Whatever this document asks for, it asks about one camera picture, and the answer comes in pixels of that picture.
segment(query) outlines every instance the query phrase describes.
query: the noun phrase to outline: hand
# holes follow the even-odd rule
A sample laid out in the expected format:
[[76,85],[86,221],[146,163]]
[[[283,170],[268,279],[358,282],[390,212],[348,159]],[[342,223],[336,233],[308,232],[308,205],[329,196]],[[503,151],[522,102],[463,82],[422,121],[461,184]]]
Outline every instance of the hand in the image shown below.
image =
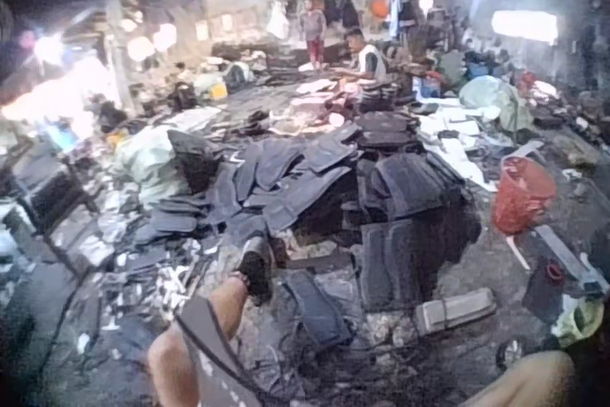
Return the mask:
[[349,69],[339,68],[339,69],[335,69],[335,72],[338,75],[342,75],[342,76],[352,76],[352,71],[350,71]]

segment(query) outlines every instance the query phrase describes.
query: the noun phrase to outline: ceiling light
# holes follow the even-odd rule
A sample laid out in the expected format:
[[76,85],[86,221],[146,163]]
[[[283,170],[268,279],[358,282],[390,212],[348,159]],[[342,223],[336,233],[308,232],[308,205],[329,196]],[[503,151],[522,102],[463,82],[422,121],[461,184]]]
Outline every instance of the ceiling light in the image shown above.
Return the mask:
[[152,42],[158,51],[165,51],[169,47],[175,45],[178,38],[177,29],[173,24],[162,24],[159,27],[159,32],[152,35]]
[[131,19],[121,19],[121,28],[125,32],[133,32],[137,29],[137,24]]
[[434,0],[419,0],[419,7],[423,11],[424,16],[428,16],[428,11],[430,11],[434,5]]
[[42,37],[34,45],[34,54],[40,61],[48,62],[55,66],[61,65],[61,56],[64,51],[64,46],[61,43],[61,37],[55,35],[53,37]]

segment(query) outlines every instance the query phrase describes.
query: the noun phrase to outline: sneaker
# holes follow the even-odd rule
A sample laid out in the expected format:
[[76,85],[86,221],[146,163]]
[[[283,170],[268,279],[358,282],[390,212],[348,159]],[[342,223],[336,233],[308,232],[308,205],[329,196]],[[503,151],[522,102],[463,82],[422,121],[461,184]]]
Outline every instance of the sneaker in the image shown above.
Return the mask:
[[243,257],[237,271],[245,275],[250,283],[248,294],[256,307],[271,300],[271,249],[267,240],[256,236],[246,242]]

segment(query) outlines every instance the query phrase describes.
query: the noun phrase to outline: red bucket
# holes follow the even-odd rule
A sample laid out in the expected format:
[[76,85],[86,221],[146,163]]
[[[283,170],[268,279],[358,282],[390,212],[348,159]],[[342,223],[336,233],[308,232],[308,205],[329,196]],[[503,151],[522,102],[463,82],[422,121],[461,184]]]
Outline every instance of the red bucket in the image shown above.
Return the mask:
[[498,195],[492,220],[505,234],[517,234],[532,226],[555,198],[553,177],[537,162],[525,157],[502,159]]

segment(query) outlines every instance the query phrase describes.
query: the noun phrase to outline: white shirt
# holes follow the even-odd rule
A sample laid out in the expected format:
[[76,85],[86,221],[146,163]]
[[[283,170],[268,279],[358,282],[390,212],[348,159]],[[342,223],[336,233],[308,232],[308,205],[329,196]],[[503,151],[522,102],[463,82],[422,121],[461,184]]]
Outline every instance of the white shirt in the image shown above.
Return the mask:
[[374,45],[367,45],[362,49],[362,51],[358,54],[358,70],[366,71],[366,55],[371,52],[377,58],[377,68],[375,70],[375,80],[383,80],[386,75],[385,61],[383,60],[383,56],[381,52]]

